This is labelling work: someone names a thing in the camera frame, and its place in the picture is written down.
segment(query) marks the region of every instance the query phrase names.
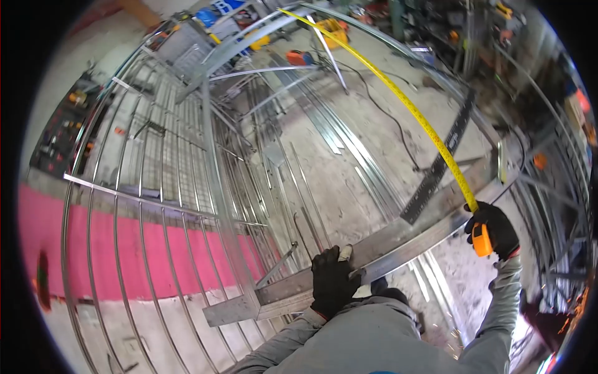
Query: tape measure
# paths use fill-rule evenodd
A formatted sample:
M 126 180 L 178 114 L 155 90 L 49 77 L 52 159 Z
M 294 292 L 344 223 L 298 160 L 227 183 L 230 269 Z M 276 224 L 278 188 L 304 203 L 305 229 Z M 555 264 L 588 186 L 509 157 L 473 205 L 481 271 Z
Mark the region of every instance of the tape measure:
M 475 211 L 477 211 L 479 209 L 478 203 L 477 203 L 477 201 L 475 201 L 475 196 L 474 196 L 473 192 L 471 191 L 471 189 L 469 188 L 469 185 L 467 184 L 467 181 L 465 180 L 463 173 L 461 173 L 461 170 L 459 170 L 459 166 L 455 162 L 453 156 L 450 154 L 447 147 L 444 145 L 442 139 L 440 139 L 440 137 L 438 136 L 438 134 L 436 133 L 434 128 L 430 125 L 428 120 L 425 119 L 423 114 L 417 109 L 417 107 L 411 102 L 411 100 L 409 100 L 409 98 L 406 97 L 406 95 L 399 89 L 399 87 L 396 86 L 396 84 L 393 81 L 391 81 L 384 73 L 382 73 L 382 71 L 380 71 L 379 68 L 377 68 L 374 64 L 372 64 L 368 59 L 366 59 L 364 56 L 362 56 L 362 54 L 357 52 L 350 45 L 339 40 L 336 36 L 334 36 L 334 34 L 329 32 L 328 30 L 324 29 L 323 27 L 321 27 L 319 25 L 316 25 L 313 22 L 309 22 L 305 18 L 302 18 L 292 12 L 289 12 L 288 10 L 284 10 L 281 8 L 278 8 L 277 10 L 279 10 L 291 17 L 294 17 L 297 20 L 299 20 L 313 28 L 320 30 L 322 32 L 322 34 L 324 34 L 328 38 L 331 38 L 332 40 L 334 40 L 338 45 L 340 45 L 341 47 L 346 49 L 350 54 L 355 56 L 359 61 L 361 61 L 365 66 L 367 66 L 368 69 L 370 69 L 374 74 L 376 74 L 378 76 L 378 78 L 380 78 L 382 80 L 382 82 L 384 82 L 384 84 L 388 88 L 390 88 L 390 90 L 394 92 L 394 94 L 397 96 L 397 98 L 399 98 L 399 100 L 407 107 L 409 112 L 411 112 L 411 114 L 413 115 L 413 117 L 415 117 L 415 119 L 421 125 L 421 127 L 423 127 L 423 129 L 428 134 L 430 139 L 432 139 L 432 142 L 438 149 L 438 152 L 440 153 L 440 155 L 443 157 L 444 161 L 446 162 L 448 169 L 451 171 L 451 173 L 453 173 L 454 178 L 457 181 L 457 185 L 459 185 L 459 188 L 461 189 L 461 192 L 463 193 L 463 196 L 465 197 L 465 202 L 469 206 L 469 210 L 471 210 L 471 212 L 474 213 Z

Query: curved metal bar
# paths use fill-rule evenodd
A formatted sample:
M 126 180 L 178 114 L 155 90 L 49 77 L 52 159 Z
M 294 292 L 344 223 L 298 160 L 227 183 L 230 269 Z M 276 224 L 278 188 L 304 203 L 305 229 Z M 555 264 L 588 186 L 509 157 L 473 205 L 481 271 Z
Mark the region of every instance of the curved metal bar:
M 255 69 L 255 70 L 236 71 L 234 73 L 217 75 L 216 77 L 212 77 L 212 78 L 210 78 L 210 82 L 217 81 L 220 79 L 238 77 L 240 75 L 257 74 L 257 73 L 261 73 L 261 72 L 279 71 L 279 70 L 304 70 L 304 69 L 318 69 L 318 66 L 317 65 L 305 65 L 305 66 L 291 65 L 291 66 L 275 66 L 273 68 L 263 68 L 263 69 Z
M 124 160 L 124 151 L 127 147 L 127 140 L 129 138 L 129 133 L 131 131 L 131 126 L 133 124 L 133 119 L 135 117 L 135 111 L 137 110 L 137 106 L 139 105 L 139 101 L 141 100 L 141 94 L 137 96 L 137 100 L 133 106 L 133 111 L 130 115 L 129 123 L 127 124 L 127 128 L 125 129 L 124 137 L 123 137 L 123 146 L 120 150 L 120 157 L 118 160 L 118 169 L 116 174 L 116 183 L 114 189 L 118 191 L 118 186 L 120 185 L 120 177 L 121 172 L 123 170 L 123 160 Z M 139 334 L 139 330 L 137 329 L 137 325 L 135 324 L 135 319 L 133 317 L 133 312 L 131 311 L 131 306 L 129 305 L 129 299 L 127 298 L 127 290 L 124 286 L 124 279 L 123 279 L 123 270 L 120 263 L 120 253 L 118 252 L 118 195 L 114 196 L 114 257 L 116 259 L 116 271 L 118 275 L 118 284 L 120 285 L 120 292 L 123 297 L 123 303 L 125 311 L 127 312 L 127 318 L 129 319 L 129 324 L 131 325 L 131 329 L 133 330 L 133 335 L 135 336 L 135 340 L 139 344 L 139 349 L 141 349 L 141 353 L 147 362 L 149 369 L 152 371 L 153 374 L 157 374 L 157 371 L 154 365 L 151 362 L 150 355 L 147 353 L 143 342 L 141 341 L 141 335 Z
M 118 112 L 120 105 L 123 103 L 125 95 L 127 95 L 127 90 L 124 90 L 123 95 L 121 96 L 120 100 L 118 101 L 118 104 L 114 110 L 112 118 L 110 119 L 110 122 L 108 123 L 108 128 L 106 129 L 106 132 L 104 133 L 104 136 L 102 138 L 102 143 L 100 145 L 100 149 L 99 149 L 98 155 L 97 155 L 96 165 L 93 169 L 93 177 L 91 178 L 91 181 L 93 183 L 96 181 L 97 170 L 100 166 L 100 158 L 102 157 L 102 153 L 103 153 L 104 147 L 106 145 L 106 140 L 108 139 L 108 134 L 110 134 L 110 128 L 112 128 L 112 124 L 114 122 L 114 119 L 116 118 L 116 113 Z M 108 336 L 106 324 L 104 323 L 102 311 L 100 310 L 100 301 L 97 297 L 96 280 L 93 275 L 93 259 L 91 257 L 91 229 L 90 229 L 91 228 L 91 209 L 93 206 L 93 192 L 94 192 L 94 190 L 92 188 L 89 191 L 89 204 L 87 205 L 87 235 L 86 235 L 86 237 L 87 237 L 87 240 L 86 240 L 87 270 L 89 273 L 89 283 L 90 283 L 90 287 L 91 287 L 91 298 L 93 300 L 93 306 L 96 309 L 97 320 L 100 324 L 100 329 L 102 330 L 102 335 L 104 336 L 104 340 L 106 340 L 106 345 L 108 346 L 108 351 L 110 351 L 110 354 L 112 355 L 112 357 L 114 357 L 114 360 L 116 361 L 118 368 L 124 373 L 123 366 L 121 365 L 120 360 L 118 359 L 118 356 L 116 355 L 116 351 L 114 350 L 114 347 L 112 346 L 112 342 L 110 341 L 110 337 Z
M 305 8 L 297 10 L 297 14 L 301 17 L 306 16 L 310 13 L 313 13 L 313 10 L 305 9 Z M 228 49 L 221 48 L 222 53 L 214 54 L 209 60 L 207 60 L 206 63 L 200 67 L 199 72 L 196 74 L 195 79 L 187 87 L 185 87 L 183 90 L 181 90 L 176 95 L 175 103 L 180 104 L 191 92 L 195 91 L 202 85 L 202 82 L 205 79 L 205 77 L 209 77 L 216 70 L 218 70 L 218 68 L 220 66 L 222 66 L 222 64 L 224 64 L 226 61 L 230 60 L 232 57 L 237 55 L 239 52 L 241 52 L 245 48 L 249 47 L 251 44 L 255 43 L 256 41 L 258 41 L 265 35 L 269 35 L 269 34 L 273 33 L 274 31 L 276 31 L 294 21 L 295 21 L 295 18 L 293 18 L 293 17 L 289 17 L 289 16 L 281 17 L 281 18 L 275 20 L 274 22 L 272 22 L 271 24 L 266 25 L 263 28 L 259 29 L 259 31 L 254 32 L 251 35 L 249 35 L 248 37 L 242 39 L 238 44 L 232 45 Z M 230 39 L 236 40 L 239 37 L 238 35 L 240 35 L 240 34 L 242 34 L 242 32 L 237 34 L 237 36 L 235 36 L 235 37 L 231 37 Z
M 190 113 L 189 113 L 189 119 L 193 121 L 193 123 L 199 128 L 199 121 L 197 118 L 197 111 L 193 110 L 193 108 L 190 108 Z M 199 206 L 199 196 L 197 194 L 197 182 L 196 182 L 196 175 L 195 175 L 195 165 L 193 162 L 193 147 L 189 147 L 189 156 L 190 156 L 190 162 L 191 162 L 191 180 L 192 180 L 192 184 L 193 184 L 193 195 L 195 197 L 195 204 L 197 206 L 197 210 L 200 209 Z M 199 271 L 197 271 L 197 265 L 195 263 L 195 257 L 193 256 L 193 252 L 191 250 L 191 242 L 189 241 L 189 233 L 187 232 L 187 227 L 185 224 L 185 214 L 181 213 L 181 217 L 183 219 L 183 229 L 185 230 L 185 240 L 187 241 L 187 250 L 189 252 L 189 258 L 191 260 L 191 265 L 193 266 L 193 272 L 195 274 L 196 280 L 197 280 L 197 284 L 199 285 L 199 289 L 202 293 L 202 298 L 203 298 L 203 302 L 206 306 L 209 306 L 210 303 L 208 301 L 208 298 L 206 296 L 206 290 L 203 288 L 203 284 L 202 284 L 202 279 L 199 277 Z M 203 220 L 200 220 L 201 222 L 201 226 L 202 226 L 202 233 L 203 236 L 205 238 L 206 241 L 206 248 L 208 249 L 208 254 L 210 255 L 210 259 L 212 260 L 212 264 L 213 264 L 213 259 L 212 259 L 212 254 L 210 253 L 209 247 L 207 247 L 208 244 L 208 239 L 206 237 L 206 232 L 205 232 L 205 228 L 203 227 Z M 216 277 L 218 278 L 218 282 L 221 284 L 221 280 L 218 276 L 218 273 L 216 273 Z M 224 337 L 224 334 L 222 333 L 222 330 L 220 328 L 220 326 L 218 326 L 216 328 L 216 331 L 218 332 L 218 336 L 220 337 L 220 339 L 222 340 L 222 343 L 224 344 L 224 348 L 226 349 L 226 352 L 228 353 L 228 355 L 230 356 L 230 358 L 232 359 L 233 362 L 237 363 L 237 358 L 235 357 L 235 355 L 233 354 L 232 349 L 230 349 L 230 345 L 228 345 L 228 342 L 226 340 L 226 338 Z

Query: gloved hand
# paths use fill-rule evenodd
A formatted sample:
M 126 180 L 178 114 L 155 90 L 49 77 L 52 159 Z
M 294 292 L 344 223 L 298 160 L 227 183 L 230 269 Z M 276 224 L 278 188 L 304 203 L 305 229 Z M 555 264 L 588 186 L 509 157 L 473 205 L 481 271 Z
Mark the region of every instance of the gloved hand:
M 471 240 L 471 230 L 475 223 L 486 224 L 492 249 L 498 255 L 499 260 L 507 260 L 516 255 L 519 251 L 519 238 L 509 218 L 497 206 L 478 201 L 480 209 L 474 213 L 474 216 L 465 224 L 465 233 L 469 234 L 467 243 L 473 244 Z
M 361 274 L 349 279 L 351 267 L 348 261 L 338 261 L 339 251 L 338 245 L 335 245 L 312 260 L 312 309 L 327 321 L 351 301 L 361 285 Z

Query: concrete floor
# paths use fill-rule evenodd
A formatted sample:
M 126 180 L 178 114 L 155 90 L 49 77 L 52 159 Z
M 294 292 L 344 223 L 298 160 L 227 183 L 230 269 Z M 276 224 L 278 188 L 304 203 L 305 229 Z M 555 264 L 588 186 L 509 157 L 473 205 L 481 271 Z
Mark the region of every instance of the concrete floor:
M 63 196 L 63 191 L 60 194 L 60 191 L 48 190 L 50 187 L 46 187 L 49 183 L 57 183 L 56 188 L 52 188 L 60 190 L 63 185 L 60 182 L 48 181 L 51 178 L 37 174 L 35 171 L 27 173 L 28 167 L 26 164 L 33 146 L 58 101 L 63 97 L 64 92 L 85 70 L 86 61 L 90 59 L 90 56 L 94 56 L 100 62 L 98 66 L 106 72 L 105 78 L 107 79 L 112 74 L 111 72 L 114 72 L 116 67 L 137 46 L 142 33 L 142 26 L 137 21 L 126 13 L 120 12 L 106 20 L 93 24 L 88 29 L 65 41 L 65 45 L 57 52 L 57 57 L 50 66 L 49 73 L 40 87 L 32 111 L 28 128 L 28 140 L 23 157 L 24 161 L 22 162 L 23 175 L 28 175 L 25 178 L 28 184 L 42 190 L 44 193 Z M 382 70 L 393 72 L 415 85 L 420 85 L 423 74 L 412 68 L 406 61 L 391 55 L 390 50 L 385 45 L 374 41 L 357 30 L 351 30 L 350 37 L 351 45 L 370 58 Z M 309 49 L 309 33 L 304 30 L 298 31 L 293 34 L 291 42 L 281 40 L 269 47 L 270 50 L 277 51 L 282 55 L 292 48 Z M 267 63 L 269 57 L 266 52 L 264 50 L 263 53 L 255 55 L 254 64 L 257 67 L 260 67 L 261 63 Z M 344 50 L 335 50 L 334 56 L 338 61 L 364 71 L 364 74 L 366 74 L 364 77 L 370 85 L 372 96 L 395 116 L 403 126 L 407 146 L 412 150 L 419 166 L 429 166 L 437 151 L 413 116 L 392 96 L 391 92 L 382 85 L 378 78 L 367 74 L 365 68 Z M 337 114 L 359 136 L 391 181 L 401 200 L 405 202 L 414 192 L 422 176 L 413 172 L 413 165 L 404 150 L 404 146 L 400 143 L 396 124 L 382 114 L 368 99 L 363 82 L 356 74 L 343 72 L 343 75 L 349 88 L 348 96 L 344 94 L 333 75 L 321 75 L 318 81 L 313 83 L 313 87 L 320 89 L 320 92 L 326 97 Z M 267 78 L 273 84 L 276 82 L 274 77 L 268 76 Z M 402 80 L 393 77 L 391 79 L 421 110 L 440 137 L 445 137 L 459 109 L 458 104 L 435 89 L 421 87 L 414 92 Z M 242 101 L 242 98 L 239 98 L 239 102 L 236 104 L 242 112 L 242 108 L 246 104 L 240 101 Z M 302 110 L 296 105 L 292 106 L 294 100 L 290 95 L 282 97 L 281 101 L 284 106 L 288 107 L 287 115 L 280 119 L 283 129 L 281 141 L 289 155 L 292 155 L 290 151 L 291 142 L 297 149 L 298 158 L 310 183 L 316 202 L 316 207 L 309 206 L 312 219 L 315 217 L 313 215 L 314 209 L 317 208 L 324 221 L 324 228 L 317 227 L 319 232 L 325 229 L 333 244 L 344 244 L 359 241 L 381 229 L 386 223 L 355 173 L 355 159 L 346 150 L 343 151 L 342 155 L 334 155 Z M 456 152 L 455 159 L 480 156 L 489 148 L 490 146 L 483 135 L 473 123 L 470 123 L 461 146 Z M 291 163 L 295 168 L 294 160 L 291 160 Z M 297 176 L 298 170 L 294 169 L 294 172 Z M 296 211 L 300 203 L 295 187 L 285 171 L 283 171 L 283 178 L 291 208 Z M 443 184 L 450 182 L 451 179 L 450 175 L 446 175 Z M 498 205 L 505 210 L 518 230 L 523 249 L 524 273 L 522 283 L 524 287 L 534 290 L 534 287 L 538 287 L 536 275 L 534 274 L 536 266 L 529 235 L 524 231 L 525 225 L 521 223 L 521 217 L 508 193 L 501 198 Z M 273 227 L 283 231 L 280 223 L 273 223 Z M 304 220 L 300 220 L 300 230 L 306 238 L 310 251 L 313 252 L 315 245 Z M 478 258 L 471 246 L 465 242 L 463 235 L 446 240 L 432 249 L 432 252 L 444 272 L 458 311 L 463 320 L 466 321 L 466 332 L 473 336 L 490 303 L 491 295 L 487 286 L 494 277 L 495 271 L 492 268 L 492 263 L 496 259 Z M 434 299 L 431 289 L 428 287 L 431 301 L 426 302 L 414 272 L 406 266 L 388 274 L 387 279 L 391 287 L 398 287 L 404 291 L 414 310 L 423 312 L 428 332 L 422 338 L 443 349 L 448 354 L 458 356 L 460 351 L 458 340 L 451 335 L 445 316 Z M 358 291 L 358 295 L 363 296 L 368 292 L 368 287 L 364 286 Z M 231 365 L 232 361 L 224 356 L 225 353 L 223 353 L 222 347 L 212 346 L 216 341 L 213 335 L 214 329 L 207 328 L 205 324 L 203 313 L 200 311 L 203 305 L 197 301 L 200 298 L 192 296 L 191 299 L 188 304 L 193 311 L 192 316 L 196 322 L 196 327 L 200 330 L 202 339 L 210 346 L 208 351 L 215 360 L 216 366 L 219 369 L 224 369 Z M 154 307 L 152 303 L 140 301 L 131 301 L 131 303 L 136 321 L 139 321 L 139 325 L 142 326 L 140 329 L 143 330 L 142 335 L 147 342 L 152 360 L 155 361 L 157 368 L 159 367 L 159 371 L 179 371 L 181 369 L 180 365 L 176 362 L 172 350 L 168 347 L 161 327 L 159 327 L 156 314 L 152 310 Z M 193 365 L 189 364 L 193 372 L 208 372 L 209 369 L 206 363 L 196 359 L 196 356 L 200 354 L 193 335 L 188 325 L 186 325 L 186 321 L 184 321 L 178 300 L 162 299 L 160 304 L 167 316 L 167 324 L 175 336 L 176 346 L 184 347 L 180 350 L 185 362 L 193 363 Z M 104 319 L 109 321 L 108 327 L 111 339 L 119 342 L 117 352 L 119 355 L 123 355 L 122 357 L 119 356 L 122 364 L 127 366 L 139 362 L 139 368 L 136 370 L 140 372 L 147 371 L 149 368 L 139 353 L 139 347 L 135 348 L 126 344 L 130 341 L 132 333 L 128 328 L 123 304 L 121 302 L 103 303 L 101 307 L 105 314 Z M 93 351 L 94 361 L 98 363 L 101 372 L 109 372 L 106 361 L 106 347 L 98 329 L 97 317 L 94 317 L 93 307 L 81 305 L 78 307 L 78 312 L 86 342 L 90 345 L 90 350 Z M 53 311 L 45 314 L 45 320 L 60 349 L 76 371 L 87 372 L 87 365 L 77 348 L 64 305 L 55 303 Z M 281 323 L 276 321 L 275 325 L 280 326 Z M 266 338 L 274 333 L 271 327 L 264 322 L 259 322 L 258 325 Z M 248 340 L 252 348 L 255 349 L 261 343 L 259 334 L 249 323 L 243 323 L 243 331 L 247 333 Z M 243 346 L 238 333 L 235 335 L 235 332 L 224 332 L 224 334 L 227 336 L 227 340 L 237 358 L 243 357 L 248 352 L 246 347 Z

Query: electric cable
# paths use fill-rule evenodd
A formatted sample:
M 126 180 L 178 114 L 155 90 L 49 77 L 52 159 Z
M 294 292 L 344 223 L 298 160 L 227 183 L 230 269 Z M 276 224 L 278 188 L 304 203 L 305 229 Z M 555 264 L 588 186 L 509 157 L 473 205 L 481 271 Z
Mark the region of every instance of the electric cable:
M 319 60 L 320 60 L 320 63 L 324 63 L 325 67 L 327 67 L 327 68 L 329 68 L 329 69 L 330 69 L 330 68 L 332 68 L 332 63 L 331 63 L 331 62 L 330 62 L 330 61 L 329 61 L 329 60 L 328 60 L 326 57 L 324 57 L 324 56 L 321 56 L 320 54 L 318 54 L 318 58 L 319 58 Z M 369 86 L 368 86 L 368 83 L 366 82 L 366 80 L 365 80 L 364 76 L 363 76 L 363 75 L 361 75 L 361 73 L 360 73 L 360 71 L 359 71 L 359 70 L 357 70 L 357 69 L 355 69 L 355 68 L 353 68 L 353 67 L 351 67 L 351 66 L 347 65 L 346 63 L 340 62 L 340 61 L 337 61 L 337 63 L 339 63 L 339 64 L 341 64 L 341 65 L 343 65 L 343 66 L 346 66 L 346 67 L 348 67 L 349 69 L 351 69 L 351 70 L 352 70 L 354 73 L 356 73 L 356 74 L 359 76 L 359 78 L 361 79 L 361 81 L 362 81 L 362 82 L 364 83 L 364 85 L 365 85 L 365 91 L 367 92 L 367 94 L 368 94 L 368 97 L 370 98 L 370 100 L 372 101 L 372 103 L 374 103 L 374 105 L 375 105 L 375 106 L 376 106 L 376 107 L 377 107 L 377 108 L 378 108 L 378 109 L 379 109 L 379 110 L 380 110 L 382 113 L 386 114 L 386 115 L 387 115 L 387 116 L 388 116 L 390 119 L 392 119 L 392 120 L 393 120 L 393 121 L 396 123 L 396 125 L 399 127 L 399 133 L 401 134 L 401 142 L 403 143 L 403 146 L 405 147 L 405 151 L 407 152 L 407 155 L 409 156 L 409 158 L 411 159 L 411 162 L 413 163 L 413 171 L 415 171 L 415 172 L 420 172 L 420 171 L 421 171 L 421 169 L 420 169 L 419 165 L 417 164 L 417 161 L 416 161 L 415 157 L 412 155 L 411 151 L 409 150 L 409 147 L 407 146 L 407 141 L 405 140 L 405 133 L 403 132 L 403 127 L 401 126 L 401 124 L 399 123 L 399 121 L 398 121 L 398 120 L 397 120 L 397 119 L 396 119 L 396 118 L 395 118 L 395 117 L 394 117 L 392 114 L 390 114 L 390 113 L 388 113 L 387 111 L 385 111 L 385 110 L 384 110 L 384 109 L 383 109 L 383 108 L 380 106 L 380 104 L 378 104 L 378 102 L 377 102 L 377 101 L 376 101 L 376 100 L 375 100 L 375 99 L 372 97 L 372 95 L 371 95 L 371 93 L 370 93 L 370 88 L 369 88 Z M 409 82 L 409 81 L 407 81 L 405 78 L 403 78 L 403 77 L 401 77 L 401 76 L 399 76 L 399 75 L 392 74 L 392 73 L 391 73 L 390 75 L 394 75 L 394 76 L 396 76 L 397 78 L 400 78 L 400 79 L 402 79 L 402 80 L 403 80 L 405 83 L 407 83 L 407 84 L 408 84 L 410 87 L 411 87 L 411 86 L 415 87 L 415 85 L 414 85 L 414 84 L 410 83 L 410 82 Z

